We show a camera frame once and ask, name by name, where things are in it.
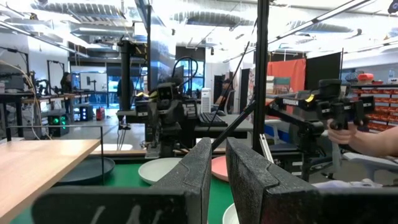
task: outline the white plate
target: white plate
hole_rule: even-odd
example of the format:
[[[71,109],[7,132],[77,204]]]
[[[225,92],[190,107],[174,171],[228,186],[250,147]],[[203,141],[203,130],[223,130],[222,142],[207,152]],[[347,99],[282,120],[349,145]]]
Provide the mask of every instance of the white plate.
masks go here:
[[[138,169],[141,179],[154,184],[172,170],[182,158],[163,158],[144,163]]]
[[[238,214],[236,213],[234,203],[225,210],[223,215],[223,224],[239,224]]]

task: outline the wooden table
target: wooden table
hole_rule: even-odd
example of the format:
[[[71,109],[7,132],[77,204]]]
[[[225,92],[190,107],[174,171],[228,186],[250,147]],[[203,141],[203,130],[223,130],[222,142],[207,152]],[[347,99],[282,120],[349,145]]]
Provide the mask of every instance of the wooden table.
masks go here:
[[[9,223],[99,144],[96,139],[1,144],[0,223]]]

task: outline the white air purifier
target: white air purifier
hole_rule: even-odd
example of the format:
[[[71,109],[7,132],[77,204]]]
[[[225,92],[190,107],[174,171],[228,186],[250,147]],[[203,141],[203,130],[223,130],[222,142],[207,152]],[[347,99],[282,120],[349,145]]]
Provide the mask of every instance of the white air purifier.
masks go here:
[[[201,113],[210,113],[211,112],[211,89],[210,88],[202,88],[201,89]]]

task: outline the window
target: window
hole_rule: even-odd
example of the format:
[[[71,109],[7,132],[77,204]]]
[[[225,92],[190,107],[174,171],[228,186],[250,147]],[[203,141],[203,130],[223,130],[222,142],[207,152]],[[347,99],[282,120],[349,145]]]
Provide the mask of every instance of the window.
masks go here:
[[[191,79],[192,73],[197,69],[197,65],[195,62],[191,60],[182,60],[177,64],[177,67],[184,66],[183,73],[183,81],[187,82]],[[196,75],[184,84],[183,92],[187,92],[189,89],[192,91],[201,90],[205,86],[205,63],[202,61],[198,61],[198,71]]]

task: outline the yellow label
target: yellow label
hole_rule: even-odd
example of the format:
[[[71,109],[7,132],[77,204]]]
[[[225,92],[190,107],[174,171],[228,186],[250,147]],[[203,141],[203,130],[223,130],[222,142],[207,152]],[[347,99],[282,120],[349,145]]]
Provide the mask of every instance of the yellow label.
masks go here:
[[[313,94],[311,94],[310,97],[308,97],[305,101],[311,102],[312,100],[313,100]]]

